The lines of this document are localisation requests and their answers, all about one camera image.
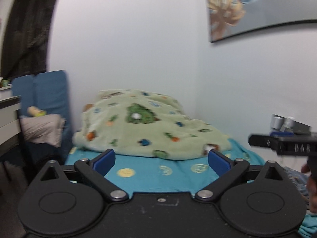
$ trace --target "triangular cutout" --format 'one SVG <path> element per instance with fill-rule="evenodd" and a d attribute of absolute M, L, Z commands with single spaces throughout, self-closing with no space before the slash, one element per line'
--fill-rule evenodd
<path fill-rule="evenodd" d="M 42 176 L 41 181 L 58 179 L 58 174 L 55 170 L 55 167 L 47 168 L 45 174 Z"/>
<path fill-rule="evenodd" d="M 276 168 L 273 166 L 270 166 L 270 168 L 268 169 L 266 173 L 265 178 L 272 179 L 272 180 L 279 180 L 279 181 L 283 180 L 283 178 L 280 176 Z"/>

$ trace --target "green blanket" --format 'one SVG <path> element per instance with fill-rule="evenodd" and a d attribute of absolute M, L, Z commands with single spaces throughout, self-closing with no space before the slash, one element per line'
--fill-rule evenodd
<path fill-rule="evenodd" d="M 229 150 L 228 137 L 213 126 L 184 115 L 170 96 L 140 90 L 107 90 L 82 114 L 74 134 L 78 148 L 118 154 L 186 160 L 211 149 Z"/>

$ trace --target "wooden floor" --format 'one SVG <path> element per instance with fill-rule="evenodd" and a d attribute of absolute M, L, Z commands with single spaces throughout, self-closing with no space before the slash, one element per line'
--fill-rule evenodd
<path fill-rule="evenodd" d="M 0 164 L 0 237 L 21 238 L 25 234 L 17 216 L 19 199 L 27 187 L 27 182 L 20 168 L 6 164 L 12 181 L 9 182 Z"/>

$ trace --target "screw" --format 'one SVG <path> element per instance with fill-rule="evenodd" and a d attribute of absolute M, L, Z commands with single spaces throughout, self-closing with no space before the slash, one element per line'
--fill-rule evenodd
<path fill-rule="evenodd" d="M 114 199 L 122 199 L 126 196 L 126 192 L 122 190 L 115 190 L 110 193 L 110 196 Z"/>
<path fill-rule="evenodd" d="M 202 199 L 208 199 L 208 198 L 211 198 L 213 196 L 213 192 L 212 191 L 209 191 L 209 190 L 201 190 L 199 192 L 197 192 L 197 195 L 199 198 L 202 198 Z"/>

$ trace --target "dark curtain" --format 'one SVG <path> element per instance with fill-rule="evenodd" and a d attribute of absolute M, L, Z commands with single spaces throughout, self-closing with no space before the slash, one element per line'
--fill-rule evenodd
<path fill-rule="evenodd" d="M 15 0 L 4 35 L 1 74 L 13 79 L 46 71 L 50 24 L 56 0 Z"/>

